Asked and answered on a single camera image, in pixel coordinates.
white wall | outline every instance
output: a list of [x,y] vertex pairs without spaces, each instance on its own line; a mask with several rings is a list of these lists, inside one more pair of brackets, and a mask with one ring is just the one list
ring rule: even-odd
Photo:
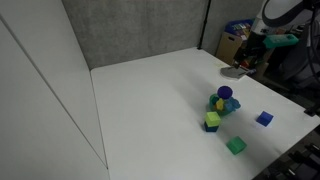
[[0,14],[106,163],[91,77],[60,0],[0,0]]
[[0,179],[108,180],[108,170],[0,21]]

blue ball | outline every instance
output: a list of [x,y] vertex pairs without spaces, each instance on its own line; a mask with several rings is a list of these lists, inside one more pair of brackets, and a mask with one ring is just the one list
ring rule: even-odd
[[218,96],[222,99],[229,99],[232,96],[232,89],[228,86],[221,86],[218,89]]

cardboard box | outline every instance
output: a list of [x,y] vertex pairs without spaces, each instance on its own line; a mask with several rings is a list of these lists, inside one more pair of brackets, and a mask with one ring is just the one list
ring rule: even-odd
[[234,61],[234,55],[236,54],[242,43],[244,43],[244,40],[241,37],[223,32],[216,57],[223,62],[232,65]]

cube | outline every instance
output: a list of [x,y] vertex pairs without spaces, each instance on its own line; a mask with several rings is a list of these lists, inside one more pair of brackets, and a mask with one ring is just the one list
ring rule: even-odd
[[204,122],[204,128],[206,129],[207,132],[217,132],[219,126],[208,127],[207,123]]
[[221,122],[220,116],[217,112],[207,112],[205,120],[208,127],[219,126]]
[[246,147],[247,144],[239,137],[234,137],[232,138],[228,143],[227,147],[229,150],[232,152],[233,155],[236,155],[243,151]]
[[257,122],[266,127],[271,122],[272,118],[273,116],[271,114],[263,111],[258,117]]

gray wall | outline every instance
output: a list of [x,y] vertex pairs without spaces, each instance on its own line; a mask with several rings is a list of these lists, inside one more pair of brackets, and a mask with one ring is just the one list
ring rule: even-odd
[[[62,0],[89,68],[198,44],[208,0]],[[203,42],[214,54],[225,24],[254,17],[262,0],[212,0]]]

